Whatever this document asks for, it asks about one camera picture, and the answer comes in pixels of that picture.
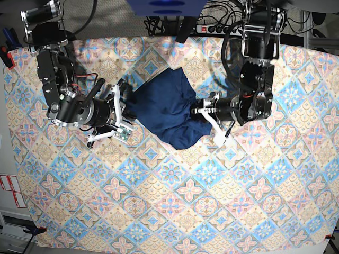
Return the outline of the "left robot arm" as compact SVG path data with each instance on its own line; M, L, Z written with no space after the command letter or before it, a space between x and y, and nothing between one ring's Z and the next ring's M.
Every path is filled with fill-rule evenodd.
M267 119L271 115L274 77L273 60L279 58L280 33L286 23L286 12L270 1L256 4L243 1L242 19L230 25L221 47L221 61L230 83L237 89L232 98L221 92L198 100L190 108L191 116L204 118L215 130L214 143L222 147L235 123L244 124ZM239 28L244 64L238 76L228 67L227 43L234 28Z

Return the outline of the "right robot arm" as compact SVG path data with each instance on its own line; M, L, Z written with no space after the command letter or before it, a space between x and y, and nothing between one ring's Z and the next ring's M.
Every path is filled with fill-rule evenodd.
M25 41L30 54L37 59L37 73L42 82L44 98L48 105L48 119L60 127L76 127L91 131L86 138L92 148L97 140L115 138L127 142L133 132L134 115L126 109L122 96L131 86L120 79L111 85L104 99L96 98L105 84L95 78L87 95L74 82L74 62L62 51L73 38L64 26L63 11L59 1L48 1L37 8L21 12L25 28Z

